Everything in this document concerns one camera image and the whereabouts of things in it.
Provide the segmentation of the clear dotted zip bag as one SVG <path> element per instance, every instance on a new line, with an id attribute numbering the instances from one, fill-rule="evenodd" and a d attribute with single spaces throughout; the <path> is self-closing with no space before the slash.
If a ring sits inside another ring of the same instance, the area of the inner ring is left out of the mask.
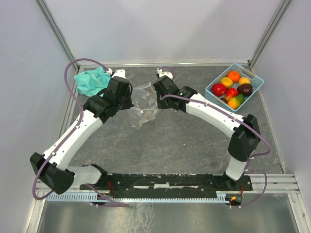
<path id="1" fill-rule="evenodd" d="M 139 131 L 144 123 L 155 119 L 159 112 L 157 94 L 149 82 L 135 87 L 131 98 L 134 106 L 127 110 L 129 121 L 131 126 Z"/>

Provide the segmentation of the red apple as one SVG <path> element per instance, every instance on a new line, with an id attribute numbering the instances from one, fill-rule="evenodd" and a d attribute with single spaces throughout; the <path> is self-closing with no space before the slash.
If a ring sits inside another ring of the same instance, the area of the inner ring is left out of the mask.
<path id="1" fill-rule="evenodd" d="M 212 94 L 217 97 L 223 96 L 226 93 L 226 90 L 226 86 L 222 83 L 215 83 L 211 88 Z"/>

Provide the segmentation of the green orange mango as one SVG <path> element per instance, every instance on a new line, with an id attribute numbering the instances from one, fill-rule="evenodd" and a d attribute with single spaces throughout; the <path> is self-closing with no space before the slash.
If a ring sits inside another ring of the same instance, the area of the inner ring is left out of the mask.
<path id="1" fill-rule="evenodd" d="M 245 101 L 245 97 L 243 94 L 238 94 L 234 97 L 232 97 L 228 102 L 228 106 L 230 106 L 232 109 L 237 110 Z"/>

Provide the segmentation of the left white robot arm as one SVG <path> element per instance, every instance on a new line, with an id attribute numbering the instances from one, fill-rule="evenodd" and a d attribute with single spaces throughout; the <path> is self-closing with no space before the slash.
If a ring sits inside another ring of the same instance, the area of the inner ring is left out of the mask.
<path id="1" fill-rule="evenodd" d="M 132 85 L 115 73 L 107 88 L 90 97 L 83 105 L 83 111 L 55 145 L 43 154 L 35 152 L 30 163 L 36 174 L 53 192 L 60 195 L 72 185 L 92 184 L 96 189 L 107 185 L 107 172 L 98 165 L 73 167 L 70 161 L 85 141 L 109 118 L 120 110 L 133 107 Z"/>

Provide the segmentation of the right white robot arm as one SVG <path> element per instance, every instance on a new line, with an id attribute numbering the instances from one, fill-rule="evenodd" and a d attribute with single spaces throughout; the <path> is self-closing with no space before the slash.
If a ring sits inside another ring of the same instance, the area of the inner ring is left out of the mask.
<path id="1" fill-rule="evenodd" d="M 225 110 L 188 86 L 180 89 L 167 75 L 158 74 L 153 86 L 157 94 L 158 109 L 175 109 L 194 115 L 230 138 L 228 152 L 231 158 L 225 170 L 223 184 L 229 190 L 238 187 L 247 162 L 260 142 L 256 117 L 243 117 Z"/>

